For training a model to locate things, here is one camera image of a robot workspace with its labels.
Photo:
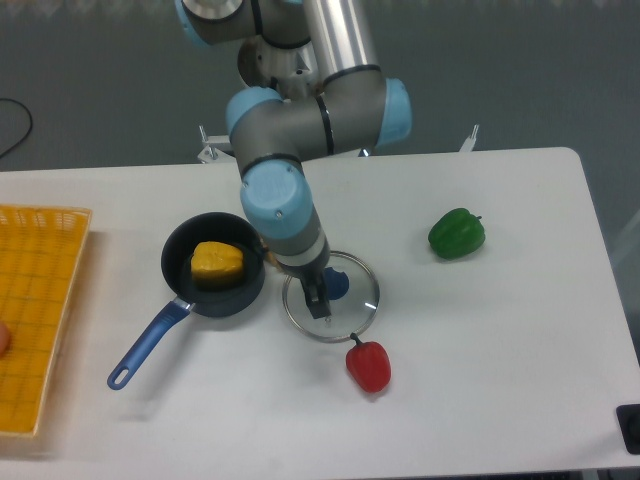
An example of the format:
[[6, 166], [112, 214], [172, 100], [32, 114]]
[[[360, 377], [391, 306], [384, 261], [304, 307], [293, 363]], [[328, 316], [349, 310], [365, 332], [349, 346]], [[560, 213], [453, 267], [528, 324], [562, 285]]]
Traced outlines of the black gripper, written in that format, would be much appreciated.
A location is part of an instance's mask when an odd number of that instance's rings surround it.
[[282, 258], [283, 270], [300, 281], [307, 309], [314, 319], [331, 315], [328, 289], [324, 280], [324, 270], [329, 259], [329, 252], [321, 252], [313, 258], [301, 255]]

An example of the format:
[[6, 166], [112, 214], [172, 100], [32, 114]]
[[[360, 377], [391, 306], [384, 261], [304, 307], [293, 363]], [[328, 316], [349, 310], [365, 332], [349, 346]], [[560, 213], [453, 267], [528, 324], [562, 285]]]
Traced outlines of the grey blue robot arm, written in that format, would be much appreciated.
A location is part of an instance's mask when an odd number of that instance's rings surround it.
[[260, 39], [295, 56], [291, 75], [314, 80], [300, 99], [285, 94], [278, 76], [247, 86], [229, 101], [226, 125], [249, 223], [299, 279], [311, 315], [326, 317], [330, 248], [302, 165], [405, 139], [412, 129], [406, 87], [383, 75], [360, 1], [179, 1], [175, 8], [203, 43]]

